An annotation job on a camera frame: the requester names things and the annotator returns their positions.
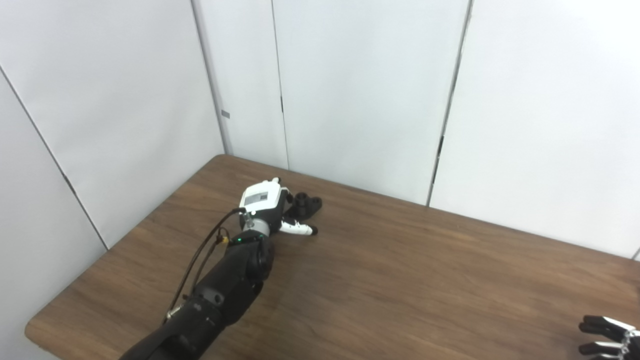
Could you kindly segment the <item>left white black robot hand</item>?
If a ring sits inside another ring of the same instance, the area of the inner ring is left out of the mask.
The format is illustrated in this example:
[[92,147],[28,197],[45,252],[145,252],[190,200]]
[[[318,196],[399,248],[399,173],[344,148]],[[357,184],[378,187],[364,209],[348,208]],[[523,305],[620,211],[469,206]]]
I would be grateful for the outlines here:
[[281,178],[264,180],[245,189],[239,207],[244,210],[239,216],[243,231],[254,231],[263,237],[278,232],[299,236],[315,236],[319,230],[305,221],[322,209],[320,197],[299,192],[293,194],[282,186]]

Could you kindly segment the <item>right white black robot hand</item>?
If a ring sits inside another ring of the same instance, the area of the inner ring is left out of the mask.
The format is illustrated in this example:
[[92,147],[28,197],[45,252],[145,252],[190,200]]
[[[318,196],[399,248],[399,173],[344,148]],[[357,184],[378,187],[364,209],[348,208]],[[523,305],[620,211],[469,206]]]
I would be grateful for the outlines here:
[[591,360],[638,360],[640,331],[637,327],[606,316],[585,315],[579,323],[580,332],[599,335],[608,341],[581,344],[578,353]]

